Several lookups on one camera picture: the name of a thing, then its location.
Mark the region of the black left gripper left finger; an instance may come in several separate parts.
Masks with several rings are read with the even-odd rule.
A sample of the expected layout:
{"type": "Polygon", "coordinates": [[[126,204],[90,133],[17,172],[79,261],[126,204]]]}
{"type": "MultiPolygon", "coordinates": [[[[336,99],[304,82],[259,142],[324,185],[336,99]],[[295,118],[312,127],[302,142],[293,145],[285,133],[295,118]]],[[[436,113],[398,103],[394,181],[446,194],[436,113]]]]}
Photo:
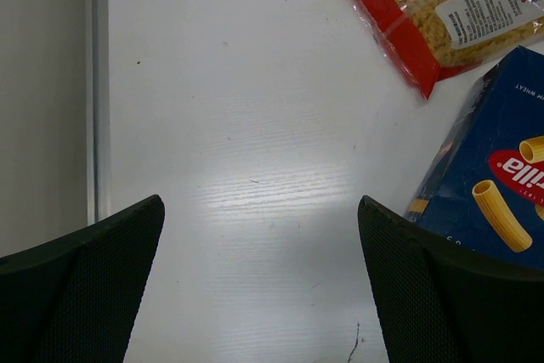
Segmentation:
{"type": "Polygon", "coordinates": [[[1,360],[123,361],[164,220],[153,195],[3,257],[1,360]]]}

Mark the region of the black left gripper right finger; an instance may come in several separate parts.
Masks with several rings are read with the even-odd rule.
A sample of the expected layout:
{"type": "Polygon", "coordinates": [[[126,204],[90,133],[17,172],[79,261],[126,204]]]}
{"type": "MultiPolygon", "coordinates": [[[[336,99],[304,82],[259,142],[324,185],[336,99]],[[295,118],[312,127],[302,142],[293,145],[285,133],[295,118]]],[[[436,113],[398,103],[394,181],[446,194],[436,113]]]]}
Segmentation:
{"type": "Polygon", "coordinates": [[[391,362],[541,362],[543,273],[471,251],[363,196],[360,242],[391,362]]]}

